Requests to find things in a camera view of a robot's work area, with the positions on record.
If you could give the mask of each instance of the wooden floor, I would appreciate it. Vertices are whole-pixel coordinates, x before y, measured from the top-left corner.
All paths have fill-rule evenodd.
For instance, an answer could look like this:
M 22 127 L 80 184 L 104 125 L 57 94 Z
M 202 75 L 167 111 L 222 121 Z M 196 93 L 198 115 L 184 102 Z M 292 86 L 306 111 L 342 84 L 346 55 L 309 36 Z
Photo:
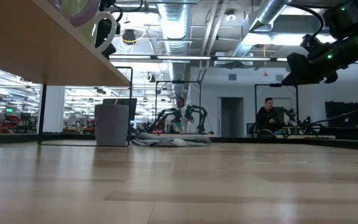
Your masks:
M 358 151 L 0 145 L 0 223 L 358 224 Z

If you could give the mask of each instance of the black jacket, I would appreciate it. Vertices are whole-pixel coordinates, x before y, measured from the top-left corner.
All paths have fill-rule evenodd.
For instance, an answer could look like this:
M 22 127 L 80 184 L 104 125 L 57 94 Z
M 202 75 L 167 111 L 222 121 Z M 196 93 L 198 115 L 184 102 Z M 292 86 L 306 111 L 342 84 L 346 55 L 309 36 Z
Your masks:
M 274 119 L 276 123 L 270 124 L 270 119 Z M 265 107 L 261 107 L 256 116 L 256 123 L 258 130 L 268 129 L 273 133 L 281 128 L 280 120 L 278 119 L 278 115 L 274 111 L 266 111 Z

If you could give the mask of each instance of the gray trash can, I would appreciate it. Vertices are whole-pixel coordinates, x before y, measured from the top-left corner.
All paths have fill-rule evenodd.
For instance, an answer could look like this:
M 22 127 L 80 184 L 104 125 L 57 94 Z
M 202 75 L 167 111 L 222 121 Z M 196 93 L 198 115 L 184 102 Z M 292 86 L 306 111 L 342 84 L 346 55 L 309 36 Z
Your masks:
M 127 146 L 129 106 L 101 104 L 94 107 L 98 146 Z

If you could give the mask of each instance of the wooden shelf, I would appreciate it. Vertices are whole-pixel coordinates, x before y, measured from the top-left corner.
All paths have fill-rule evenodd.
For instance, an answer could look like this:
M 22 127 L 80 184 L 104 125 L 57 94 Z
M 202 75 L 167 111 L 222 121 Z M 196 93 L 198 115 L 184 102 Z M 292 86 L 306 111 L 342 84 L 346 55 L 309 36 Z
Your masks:
M 0 69 L 46 85 L 129 86 L 47 0 L 0 0 Z

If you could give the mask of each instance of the man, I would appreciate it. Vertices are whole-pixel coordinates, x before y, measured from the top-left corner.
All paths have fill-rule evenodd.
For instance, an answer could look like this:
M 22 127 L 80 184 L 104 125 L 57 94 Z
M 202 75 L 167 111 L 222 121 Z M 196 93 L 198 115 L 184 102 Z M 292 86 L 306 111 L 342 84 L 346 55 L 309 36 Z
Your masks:
M 281 128 L 278 115 L 273 111 L 273 99 L 270 97 L 265 99 L 265 106 L 259 110 L 256 122 L 258 130 L 268 129 L 274 133 Z
M 194 123 L 194 119 L 193 119 L 192 115 L 190 115 L 188 118 L 186 118 L 186 116 L 185 116 L 185 114 L 186 114 L 185 99 L 183 99 L 183 97 L 179 96 L 179 97 L 177 97 L 176 101 L 177 101 L 177 107 L 175 109 L 179 110 L 181 113 L 181 122 L 180 122 L 181 130 L 180 130 L 180 132 L 183 133 L 183 132 L 186 132 L 188 122 L 190 121 L 191 123 Z M 169 127 L 167 127 L 168 132 L 169 133 L 176 132 L 176 130 L 173 130 L 173 124 L 176 123 L 175 116 L 174 115 L 167 116 L 166 122 L 169 125 Z

